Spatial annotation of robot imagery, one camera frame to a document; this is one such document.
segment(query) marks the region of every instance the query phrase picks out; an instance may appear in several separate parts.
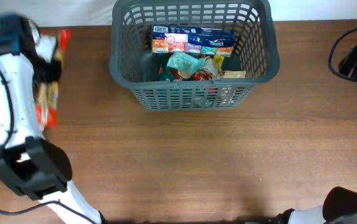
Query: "snack package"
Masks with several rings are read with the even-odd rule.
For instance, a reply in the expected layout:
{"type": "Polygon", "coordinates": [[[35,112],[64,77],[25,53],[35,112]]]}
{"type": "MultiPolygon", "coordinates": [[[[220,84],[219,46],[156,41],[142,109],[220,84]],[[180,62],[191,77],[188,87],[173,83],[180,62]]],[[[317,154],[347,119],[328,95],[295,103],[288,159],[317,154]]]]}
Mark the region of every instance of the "snack package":
{"type": "Polygon", "coordinates": [[[57,100],[59,95],[59,78],[64,67],[64,53],[70,39],[69,30],[59,31],[58,44],[45,72],[45,80],[39,83],[39,99],[36,102],[37,121],[41,127],[56,128],[57,100]]]}
{"type": "Polygon", "coordinates": [[[215,56],[215,57],[213,58],[213,60],[214,60],[215,62],[217,62],[218,67],[221,68],[222,70],[223,70],[222,65],[224,64],[224,59],[225,59],[224,56],[215,56]]]}
{"type": "Polygon", "coordinates": [[[196,81],[211,80],[212,74],[208,71],[200,69],[192,75],[192,78],[196,81]]]}
{"type": "Polygon", "coordinates": [[[195,57],[198,54],[230,57],[234,44],[232,30],[173,26],[153,26],[152,29],[154,53],[187,52],[195,57]]]}
{"type": "Polygon", "coordinates": [[[218,63],[210,57],[206,57],[204,65],[201,70],[207,71],[211,74],[211,79],[220,79],[222,70],[219,68],[218,63]]]}
{"type": "Polygon", "coordinates": [[[200,45],[187,43],[185,46],[185,52],[187,52],[190,55],[198,56],[201,53],[201,50],[202,50],[202,46],[200,45]]]}
{"type": "Polygon", "coordinates": [[[208,56],[214,56],[217,53],[217,49],[215,47],[202,47],[201,53],[208,56]]]}
{"type": "Polygon", "coordinates": [[[186,34],[165,34],[166,43],[168,44],[168,52],[184,52],[185,45],[188,42],[188,35],[186,34]]]}
{"type": "Polygon", "coordinates": [[[234,47],[221,47],[217,49],[216,56],[230,57],[234,47]]]}
{"type": "Polygon", "coordinates": [[[153,53],[168,53],[168,44],[166,39],[152,40],[153,53]]]}
{"type": "Polygon", "coordinates": [[[246,71],[224,71],[222,78],[245,78],[246,71]]]}

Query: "orange package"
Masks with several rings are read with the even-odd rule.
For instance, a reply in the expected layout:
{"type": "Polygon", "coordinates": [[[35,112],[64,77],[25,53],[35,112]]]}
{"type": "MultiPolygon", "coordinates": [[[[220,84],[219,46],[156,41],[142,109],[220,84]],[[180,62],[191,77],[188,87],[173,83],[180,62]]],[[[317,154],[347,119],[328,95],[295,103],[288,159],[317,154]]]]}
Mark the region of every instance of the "orange package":
{"type": "Polygon", "coordinates": [[[220,47],[217,49],[216,56],[230,57],[234,47],[220,47]]]}
{"type": "Polygon", "coordinates": [[[167,53],[168,44],[166,39],[152,40],[152,52],[153,53],[167,53]]]}

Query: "red wrapper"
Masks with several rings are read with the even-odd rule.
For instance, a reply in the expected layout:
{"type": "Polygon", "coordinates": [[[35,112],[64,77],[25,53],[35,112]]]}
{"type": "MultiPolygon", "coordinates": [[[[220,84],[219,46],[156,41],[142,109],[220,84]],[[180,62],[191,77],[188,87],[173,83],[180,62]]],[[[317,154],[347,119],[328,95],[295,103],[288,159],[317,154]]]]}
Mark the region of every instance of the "red wrapper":
{"type": "MultiPolygon", "coordinates": [[[[41,106],[36,105],[36,115],[37,115],[37,122],[39,124],[42,123],[41,121],[41,106]]],[[[45,126],[46,128],[56,128],[58,126],[58,121],[56,119],[57,111],[55,109],[48,108],[48,122],[45,126]]]]}
{"type": "Polygon", "coordinates": [[[184,52],[185,42],[175,42],[168,45],[168,52],[184,52]]]}
{"type": "Polygon", "coordinates": [[[198,70],[192,75],[192,78],[196,81],[210,80],[212,78],[212,74],[205,70],[198,70]]]}
{"type": "Polygon", "coordinates": [[[65,52],[67,42],[70,39],[70,30],[61,30],[59,31],[59,47],[65,52]]]}

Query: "white wall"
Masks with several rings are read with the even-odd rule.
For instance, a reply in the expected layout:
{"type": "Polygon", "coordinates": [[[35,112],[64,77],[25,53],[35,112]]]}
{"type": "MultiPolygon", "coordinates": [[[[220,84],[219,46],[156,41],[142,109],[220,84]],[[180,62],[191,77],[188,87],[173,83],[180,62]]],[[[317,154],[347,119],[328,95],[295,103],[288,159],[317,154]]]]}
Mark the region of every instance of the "white wall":
{"type": "MultiPolygon", "coordinates": [[[[112,23],[115,2],[0,0],[0,13],[17,11],[32,18],[40,26],[109,25],[112,23]]],[[[270,4],[275,21],[357,19],[357,0],[270,0],[270,4]]]]}

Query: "blue package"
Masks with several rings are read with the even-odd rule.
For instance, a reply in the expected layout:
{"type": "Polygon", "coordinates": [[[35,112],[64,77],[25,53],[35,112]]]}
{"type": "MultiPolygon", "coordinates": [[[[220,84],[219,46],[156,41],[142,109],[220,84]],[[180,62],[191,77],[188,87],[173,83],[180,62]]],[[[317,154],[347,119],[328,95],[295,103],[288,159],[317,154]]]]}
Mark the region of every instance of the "blue package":
{"type": "Polygon", "coordinates": [[[188,43],[201,45],[203,47],[232,47],[235,44],[233,30],[153,26],[153,39],[164,39],[166,34],[187,34],[188,43]]]}

